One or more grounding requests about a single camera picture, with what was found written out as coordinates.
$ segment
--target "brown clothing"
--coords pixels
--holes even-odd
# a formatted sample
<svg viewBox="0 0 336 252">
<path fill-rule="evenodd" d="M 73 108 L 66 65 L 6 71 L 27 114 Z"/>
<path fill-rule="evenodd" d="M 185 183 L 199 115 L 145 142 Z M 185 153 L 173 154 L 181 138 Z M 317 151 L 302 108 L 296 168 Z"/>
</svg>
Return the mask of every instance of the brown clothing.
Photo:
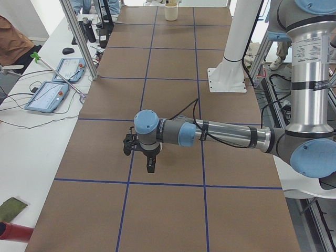
<svg viewBox="0 0 336 252">
<path fill-rule="evenodd" d="M 33 42 L 15 29 L 6 18 L 0 16 L 0 65 L 14 64 L 33 47 Z"/>
</svg>

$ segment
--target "green clamp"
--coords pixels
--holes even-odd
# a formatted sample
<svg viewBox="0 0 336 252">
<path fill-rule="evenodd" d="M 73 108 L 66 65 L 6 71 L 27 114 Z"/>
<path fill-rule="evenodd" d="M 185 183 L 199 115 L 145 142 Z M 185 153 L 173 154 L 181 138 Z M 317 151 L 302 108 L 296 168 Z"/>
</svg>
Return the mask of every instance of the green clamp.
<svg viewBox="0 0 336 252">
<path fill-rule="evenodd" d="M 40 56 L 37 54 L 37 52 L 34 52 L 30 55 L 32 59 L 35 59 L 35 63 L 37 63 L 38 60 L 40 60 Z"/>
</svg>

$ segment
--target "light blue joint cover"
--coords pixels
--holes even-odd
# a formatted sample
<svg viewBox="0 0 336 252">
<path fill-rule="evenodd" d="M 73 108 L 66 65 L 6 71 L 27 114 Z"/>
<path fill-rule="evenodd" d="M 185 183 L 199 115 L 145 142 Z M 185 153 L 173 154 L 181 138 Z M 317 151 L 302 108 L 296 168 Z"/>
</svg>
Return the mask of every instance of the light blue joint cover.
<svg viewBox="0 0 336 252">
<path fill-rule="evenodd" d="M 269 41 L 282 41 L 282 42 L 291 42 L 290 37 L 287 36 L 286 33 L 275 33 L 274 31 L 268 32 L 268 40 Z"/>
<path fill-rule="evenodd" d="M 336 171 L 336 143 L 325 138 L 307 141 L 293 152 L 290 165 L 306 177 L 329 176 Z"/>
<path fill-rule="evenodd" d="M 327 15 L 336 12 L 336 1 L 333 0 L 295 0 L 304 12 L 314 15 Z"/>
<path fill-rule="evenodd" d="M 189 123 L 189 122 L 185 122 L 181 126 L 180 132 L 178 134 L 179 134 L 178 144 L 184 147 L 191 147 L 194 145 L 196 125 Z"/>
<path fill-rule="evenodd" d="M 146 135 L 156 129 L 159 123 L 158 115 L 152 110 L 145 109 L 134 117 L 134 127 L 137 134 Z"/>
</svg>

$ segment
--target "white cup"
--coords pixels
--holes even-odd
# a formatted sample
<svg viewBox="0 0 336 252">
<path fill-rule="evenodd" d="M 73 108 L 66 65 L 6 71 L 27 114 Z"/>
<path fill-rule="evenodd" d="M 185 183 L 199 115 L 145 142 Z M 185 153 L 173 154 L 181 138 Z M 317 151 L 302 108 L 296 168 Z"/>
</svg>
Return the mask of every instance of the white cup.
<svg viewBox="0 0 336 252">
<path fill-rule="evenodd" d="M 165 4 L 164 6 L 164 17 L 167 21 L 175 21 L 177 20 L 178 15 L 178 8 L 177 2 L 170 2 Z"/>
</svg>

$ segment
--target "computer mouse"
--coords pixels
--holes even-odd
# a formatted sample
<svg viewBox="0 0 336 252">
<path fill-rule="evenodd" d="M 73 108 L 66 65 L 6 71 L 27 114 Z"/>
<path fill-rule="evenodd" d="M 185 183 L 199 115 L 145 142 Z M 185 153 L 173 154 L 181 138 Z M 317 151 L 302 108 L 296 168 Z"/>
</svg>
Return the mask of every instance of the computer mouse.
<svg viewBox="0 0 336 252">
<path fill-rule="evenodd" d="M 71 47 L 66 47 L 66 48 L 63 49 L 62 53 L 63 53 L 64 55 L 66 55 L 66 54 L 72 54 L 74 51 L 75 51 L 75 50 L 74 50 L 73 48 L 71 48 Z"/>
</svg>

